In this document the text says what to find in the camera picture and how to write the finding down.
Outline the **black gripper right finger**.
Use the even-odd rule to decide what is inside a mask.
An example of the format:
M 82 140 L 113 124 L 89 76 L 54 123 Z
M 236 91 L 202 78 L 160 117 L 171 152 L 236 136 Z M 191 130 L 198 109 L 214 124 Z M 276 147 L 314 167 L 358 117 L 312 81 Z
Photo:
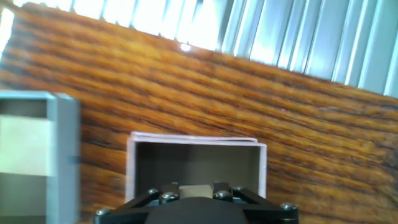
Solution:
M 213 199 L 237 205 L 249 223 L 299 224 L 297 205 L 274 204 L 242 186 L 230 187 L 227 182 L 213 182 Z

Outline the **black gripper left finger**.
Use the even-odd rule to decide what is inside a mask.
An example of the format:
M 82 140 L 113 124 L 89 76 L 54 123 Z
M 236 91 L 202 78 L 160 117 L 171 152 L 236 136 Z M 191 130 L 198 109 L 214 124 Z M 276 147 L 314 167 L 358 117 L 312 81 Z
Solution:
M 179 187 L 178 182 L 172 182 L 160 190 L 149 189 L 114 210 L 99 209 L 94 214 L 94 224 L 144 223 L 153 209 L 180 198 Z

